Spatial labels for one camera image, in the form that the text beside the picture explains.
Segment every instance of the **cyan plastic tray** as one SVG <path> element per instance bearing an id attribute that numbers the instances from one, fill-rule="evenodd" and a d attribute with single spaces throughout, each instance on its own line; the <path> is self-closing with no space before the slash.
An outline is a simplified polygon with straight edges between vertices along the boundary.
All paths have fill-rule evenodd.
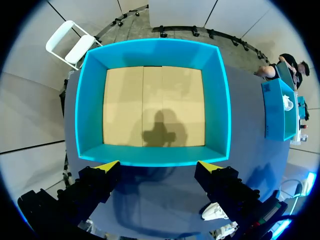
<path id="1" fill-rule="evenodd" d="M 294 91 L 280 78 L 262 83 L 265 109 L 265 138 L 287 141 L 297 134 L 297 109 Z M 293 108 L 285 111 L 283 95 L 293 102 Z"/>
<path id="2" fill-rule="evenodd" d="M 202 71 L 205 146 L 138 147 L 103 144 L 103 101 L 108 69 L 173 66 Z M 87 52 L 75 102 L 75 139 L 79 158 L 122 165 L 168 167 L 227 160 L 231 106 L 225 66 L 218 47 L 180 39 L 139 39 Z"/>

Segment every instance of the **cardboard bottom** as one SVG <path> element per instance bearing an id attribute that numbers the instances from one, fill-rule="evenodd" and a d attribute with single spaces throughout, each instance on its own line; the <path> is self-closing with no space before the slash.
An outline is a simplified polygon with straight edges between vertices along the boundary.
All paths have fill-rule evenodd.
<path id="1" fill-rule="evenodd" d="M 109 69 L 103 101 L 103 143 L 204 146 L 201 71 L 171 66 Z"/>

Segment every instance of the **white sneaker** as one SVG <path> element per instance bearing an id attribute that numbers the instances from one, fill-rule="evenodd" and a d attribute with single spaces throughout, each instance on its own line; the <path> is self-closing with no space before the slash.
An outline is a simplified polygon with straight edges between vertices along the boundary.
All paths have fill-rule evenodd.
<path id="1" fill-rule="evenodd" d="M 220 207 L 219 203 L 211 203 L 202 213 L 201 216 L 205 221 L 214 219 L 229 219 L 227 214 Z"/>

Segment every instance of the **white folding chair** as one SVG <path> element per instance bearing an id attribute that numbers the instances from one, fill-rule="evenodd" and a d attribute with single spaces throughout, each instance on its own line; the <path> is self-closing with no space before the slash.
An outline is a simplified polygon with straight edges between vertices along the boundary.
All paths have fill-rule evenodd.
<path id="1" fill-rule="evenodd" d="M 53 52 L 54 48 L 58 45 L 61 39 L 67 34 L 67 32 L 73 27 L 76 26 L 82 32 L 85 33 L 79 41 L 74 45 L 71 51 L 65 56 L 63 59 L 59 55 Z M 95 37 L 91 36 L 85 30 L 83 30 L 80 26 L 78 26 L 74 21 L 68 20 L 65 21 L 50 37 L 50 39 L 46 42 L 45 49 L 56 56 L 58 59 L 64 61 L 70 67 L 74 68 L 75 70 L 79 70 L 81 66 L 77 67 L 77 62 L 86 54 L 86 52 L 90 49 L 90 47 L 96 42 L 100 46 L 102 44 L 98 42 Z"/>

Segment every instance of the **gray table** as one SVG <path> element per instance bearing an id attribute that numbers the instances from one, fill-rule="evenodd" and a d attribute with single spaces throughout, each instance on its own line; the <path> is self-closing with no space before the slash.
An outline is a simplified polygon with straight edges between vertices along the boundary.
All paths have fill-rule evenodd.
<path id="1" fill-rule="evenodd" d="M 232 107 L 230 157 L 217 165 L 231 166 L 260 200 L 279 187 L 290 141 L 265 139 L 265 109 L 261 78 L 226 66 Z M 71 173 L 99 162 L 78 158 L 75 142 L 75 100 L 80 72 L 72 74 L 65 99 L 65 141 Z M 91 219 L 103 231 L 139 239 L 177 239 L 208 232 L 229 220 L 203 221 L 200 209 L 209 200 L 194 179 L 195 166 L 129 167 L 106 204 L 99 204 Z"/>

